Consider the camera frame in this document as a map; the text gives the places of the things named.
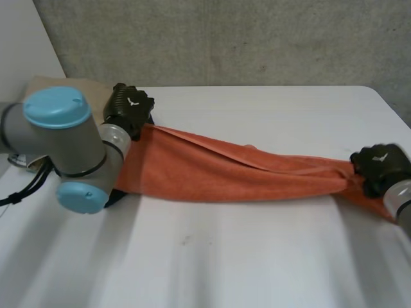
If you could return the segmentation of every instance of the white table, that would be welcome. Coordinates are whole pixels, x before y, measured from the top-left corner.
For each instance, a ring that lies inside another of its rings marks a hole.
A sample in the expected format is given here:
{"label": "white table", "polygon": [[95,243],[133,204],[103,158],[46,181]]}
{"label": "white table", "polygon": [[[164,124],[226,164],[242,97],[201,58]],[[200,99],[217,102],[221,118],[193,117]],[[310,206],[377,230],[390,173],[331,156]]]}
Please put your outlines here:
{"label": "white table", "polygon": [[[411,131],[365,87],[145,88],[157,124],[284,154],[348,159]],[[0,196],[31,176],[11,167]],[[193,204],[129,196],[93,216],[57,178],[0,219],[0,307],[411,307],[411,246],[330,196]]]}

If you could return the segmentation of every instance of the gray concrete wall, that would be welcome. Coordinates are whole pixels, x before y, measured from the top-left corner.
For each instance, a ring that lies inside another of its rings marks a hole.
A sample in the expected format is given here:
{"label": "gray concrete wall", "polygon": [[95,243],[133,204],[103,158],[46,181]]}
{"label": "gray concrete wall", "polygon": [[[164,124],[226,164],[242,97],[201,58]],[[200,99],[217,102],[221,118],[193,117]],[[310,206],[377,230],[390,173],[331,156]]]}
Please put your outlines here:
{"label": "gray concrete wall", "polygon": [[410,0],[34,0],[69,77],[366,85],[411,124]]}

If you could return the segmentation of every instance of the orange towel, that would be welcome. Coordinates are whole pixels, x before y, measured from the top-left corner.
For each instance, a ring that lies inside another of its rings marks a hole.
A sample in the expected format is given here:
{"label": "orange towel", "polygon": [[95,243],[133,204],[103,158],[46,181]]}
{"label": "orange towel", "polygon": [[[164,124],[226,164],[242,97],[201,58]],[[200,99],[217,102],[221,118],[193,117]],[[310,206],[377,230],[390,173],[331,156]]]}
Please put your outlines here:
{"label": "orange towel", "polygon": [[253,146],[146,125],[116,189],[179,201],[262,201],[340,194],[392,221],[381,200],[362,194],[350,162],[276,155]]}

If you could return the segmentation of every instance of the robotic arm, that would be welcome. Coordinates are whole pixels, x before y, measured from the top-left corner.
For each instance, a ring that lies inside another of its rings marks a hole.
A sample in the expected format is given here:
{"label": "robotic arm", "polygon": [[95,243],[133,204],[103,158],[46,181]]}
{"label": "robotic arm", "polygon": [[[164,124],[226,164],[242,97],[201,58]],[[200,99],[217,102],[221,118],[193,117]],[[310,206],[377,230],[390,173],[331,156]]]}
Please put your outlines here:
{"label": "robotic arm", "polygon": [[385,208],[411,238],[411,162],[395,144],[377,144],[351,155],[355,173],[364,177],[363,193],[383,198]]}
{"label": "robotic arm", "polygon": [[108,201],[131,140],[138,140],[153,106],[144,91],[119,83],[97,129],[80,91],[44,89],[24,103],[0,104],[0,153],[49,156],[62,180],[60,204],[96,213]]}

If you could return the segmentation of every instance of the light blue joint cap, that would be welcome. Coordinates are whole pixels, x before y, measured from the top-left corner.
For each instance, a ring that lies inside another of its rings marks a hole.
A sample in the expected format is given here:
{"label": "light blue joint cap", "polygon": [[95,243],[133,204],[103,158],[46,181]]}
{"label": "light blue joint cap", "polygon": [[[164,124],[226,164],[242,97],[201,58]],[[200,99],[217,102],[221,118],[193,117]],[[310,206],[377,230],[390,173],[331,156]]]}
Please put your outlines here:
{"label": "light blue joint cap", "polygon": [[57,199],[68,210],[94,214],[104,209],[109,196],[100,188],[79,182],[65,182],[58,186]]}
{"label": "light blue joint cap", "polygon": [[51,87],[26,98],[23,113],[34,125],[62,130],[85,122],[91,116],[91,108],[76,88]]}

